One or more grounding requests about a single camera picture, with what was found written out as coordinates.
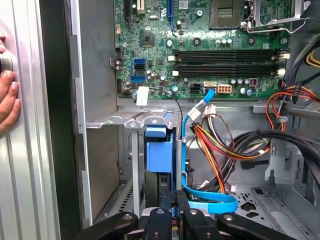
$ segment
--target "black ram slot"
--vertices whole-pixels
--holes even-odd
[[[132,1],[131,0],[123,0],[123,11],[124,11],[124,19],[128,25],[128,28],[131,28],[131,15],[132,15]]]
[[[182,77],[251,77],[270,76],[277,69],[274,65],[180,65]]]
[[[221,63],[221,62],[267,62],[276,60],[277,51],[272,49],[257,50],[200,50],[174,51],[183,64]]]

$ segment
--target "blue sata port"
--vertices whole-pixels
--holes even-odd
[[[146,81],[146,76],[140,75],[140,76],[130,76],[130,81],[132,83],[143,83]]]
[[[146,65],[147,61],[145,58],[136,58],[133,60],[134,65]]]

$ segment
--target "person's hand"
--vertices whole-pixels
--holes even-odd
[[[0,54],[6,51],[4,39],[0,31]],[[12,71],[4,71],[0,75],[0,137],[15,124],[21,110],[21,100],[17,99],[20,85],[14,78]]]

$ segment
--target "motherboard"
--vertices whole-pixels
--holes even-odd
[[[198,99],[209,89],[218,99],[270,97],[285,76],[289,34],[248,32],[247,2],[115,0],[118,96],[148,86],[149,98]],[[259,2],[261,23],[291,15],[292,0]]]

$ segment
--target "black clamp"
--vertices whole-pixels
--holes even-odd
[[[196,127],[197,124],[199,124],[199,123],[198,123],[198,122],[193,122],[193,123],[191,124],[190,129],[191,129],[191,131],[192,131],[193,134],[196,134],[196,132],[195,132],[195,127]]]
[[[256,130],[256,133],[258,134],[259,138],[262,139],[261,130],[260,130],[260,129],[257,129],[257,130]]]
[[[293,102],[293,104],[296,104],[297,101],[298,101],[301,87],[302,87],[302,83],[301,83],[301,82],[298,82],[298,83],[295,85],[295,89],[294,89],[294,92],[293,92],[293,95],[292,95],[292,102]]]

